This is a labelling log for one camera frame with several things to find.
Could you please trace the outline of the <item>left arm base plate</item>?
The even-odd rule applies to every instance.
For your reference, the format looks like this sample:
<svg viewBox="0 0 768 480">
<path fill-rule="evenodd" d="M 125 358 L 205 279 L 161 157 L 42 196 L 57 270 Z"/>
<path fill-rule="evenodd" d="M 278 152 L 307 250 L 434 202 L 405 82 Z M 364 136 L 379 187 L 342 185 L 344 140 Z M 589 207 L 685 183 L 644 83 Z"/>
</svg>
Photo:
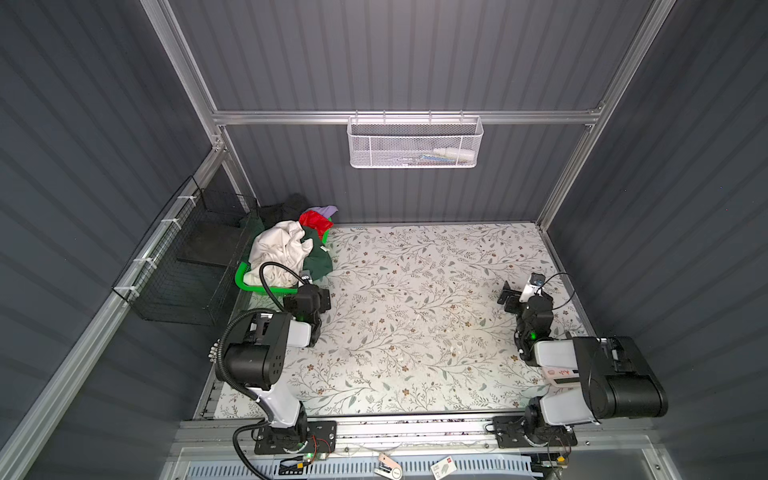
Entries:
<svg viewBox="0 0 768 480">
<path fill-rule="evenodd" d="M 291 428 L 264 427 L 252 435 L 256 455 L 330 454 L 335 451 L 335 421 L 299 422 Z"/>
</svg>

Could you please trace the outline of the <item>white printed t shirt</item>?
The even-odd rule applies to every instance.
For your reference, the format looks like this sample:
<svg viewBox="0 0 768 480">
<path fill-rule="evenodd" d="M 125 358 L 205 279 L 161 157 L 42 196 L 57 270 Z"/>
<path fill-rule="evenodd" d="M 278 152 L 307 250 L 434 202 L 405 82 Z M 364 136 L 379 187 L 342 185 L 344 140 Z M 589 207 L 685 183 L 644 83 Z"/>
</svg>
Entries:
<svg viewBox="0 0 768 480">
<path fill-rule="evenodd" d="M 283 221 L 259 234 L 248 255 L 250 269 L 243 282 L 249 286 L 261 286 L 259 269 L 265 262 L 277 262 L 299 273 L 304 260 L 310 255 L 314 240 L 308 237 L 298 221 Z"/>
</svg>

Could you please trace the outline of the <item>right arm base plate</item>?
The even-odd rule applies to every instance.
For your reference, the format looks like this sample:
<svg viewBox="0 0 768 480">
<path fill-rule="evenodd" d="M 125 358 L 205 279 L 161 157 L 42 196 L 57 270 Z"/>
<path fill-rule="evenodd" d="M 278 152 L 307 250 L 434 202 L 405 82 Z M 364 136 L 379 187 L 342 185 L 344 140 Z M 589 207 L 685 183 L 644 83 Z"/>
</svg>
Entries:
<svg viewBox="0 0 768 480">
<path fill-rule="evenodd" d="M 500 448 L 564 447 L 578 445 L 575 432 L 566 426 L 552 426 L 539 419 L 523 415 L 495 416 L 490 423 L 491 433 Z"/>
</svg>

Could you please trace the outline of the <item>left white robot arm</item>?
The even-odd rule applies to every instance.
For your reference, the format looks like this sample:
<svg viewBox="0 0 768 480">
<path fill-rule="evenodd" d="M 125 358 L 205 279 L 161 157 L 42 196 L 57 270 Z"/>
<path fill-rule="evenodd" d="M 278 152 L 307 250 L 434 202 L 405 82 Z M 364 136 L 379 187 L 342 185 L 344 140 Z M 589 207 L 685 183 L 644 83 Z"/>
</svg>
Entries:
<svg viewBox="0 0 768 480">
<path fill-rule="evenodd" d="M 288 350 L 319 340 L 321 315 L 331 294 L 314 284 L 277 296 L 273 306 L 245 310 L 233 317 L 209 351 L 216 378 L 257 403 L 265 418 L 254 432 L 258 453 L 302 452 L 310 426 L 304 405 L 287 386 L 283 370 Z"/>
</svg>

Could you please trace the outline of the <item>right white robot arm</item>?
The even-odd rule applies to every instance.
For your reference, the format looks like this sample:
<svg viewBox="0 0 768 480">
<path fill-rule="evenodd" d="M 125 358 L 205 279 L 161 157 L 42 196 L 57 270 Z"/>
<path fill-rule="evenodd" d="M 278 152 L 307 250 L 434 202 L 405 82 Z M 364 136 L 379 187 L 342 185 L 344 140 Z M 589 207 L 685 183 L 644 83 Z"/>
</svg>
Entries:
<svg viewBox="0 0 768 480">
<path fill-rule="evenodd" d="M 551 336 L 556 307 L 547 278 L 532 274 L 521 290 L 504 283 L 497 303 L 515 316 L 521 360 L 541 371 L 549 388 L 520 414 L 492 420 L 501 448 L 573 447 L 573 428 L 613 418 L 657 418 L 666 392 L 633 339 L 626 336 Z"/>
</svg>

